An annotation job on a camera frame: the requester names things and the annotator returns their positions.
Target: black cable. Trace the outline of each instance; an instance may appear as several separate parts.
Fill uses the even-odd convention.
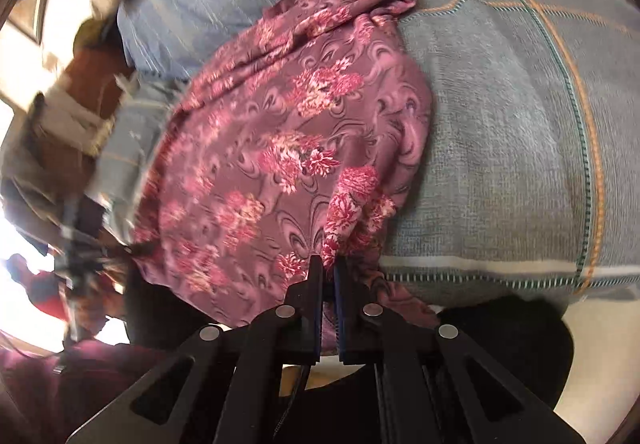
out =
[[[293,407],[293,403],[295,403],[300,392],[305,391],[306,381],[309,379],[310,372],[311,372],[310,365],[304,364],[303,366],[300,366],[300,373],[298,374],[298,378],[296,379],[296,384],[293,387],[293,392],[291,392],[291,395],[289,397],[289,403],[287,404],[285,411],[282,413],[282,417],[280,418],[280,421],[278,422],[276,429],[273,431],[273,438],[276,438],[276,435],[278,434],[278,432],[280,431],[280,428],[284,424],[284,421],[288,417],[289,412]]]

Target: window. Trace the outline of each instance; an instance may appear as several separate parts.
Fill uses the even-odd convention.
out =
[[[42,25],[47,0],[20,0],[9,14],[9,21],[36,44],[42,41]]]

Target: metal screw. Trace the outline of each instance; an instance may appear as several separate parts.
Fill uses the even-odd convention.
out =
[[[214,327],[210,325],[208,327],[204,327],[200,331],[200,338],[203,341],[213,341],[220,335],[220,329],[218,327]]]
[[[276,316],[278,318],[290,318],[296,310],[291,305],[280,305],[276,308]]]
[[[362,311],[366,316],[376,318],[382,314],[383,308],[382,305],[378,305],[377,303],[367,303],[362,308]]]
[[[453,325],[440,325],[438,328],[438,334],[445,339],[455,339],[458,337],[458,333],[458,329]]]

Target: white wall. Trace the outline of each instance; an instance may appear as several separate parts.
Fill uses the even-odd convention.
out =
[[[60,67],[73,58],[73,41],[80,24],[91,16],[89,0],[48,0],[42,45],[36,45],[14,26],[0,29],[0,91],[27,109],[39,91],[49,88],[57,74],[43,61],[51,53]]]

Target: floral fabric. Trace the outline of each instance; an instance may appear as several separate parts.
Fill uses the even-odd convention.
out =
[[[148,281],[235,327],[281,303],[312,254],[330,267],[341,253],[381,303],[433,324],[377,267],[430,121],[395,23],[414,4],[281,0],[217,51],[148,175],[134,231],[161,239],[140,261]]]

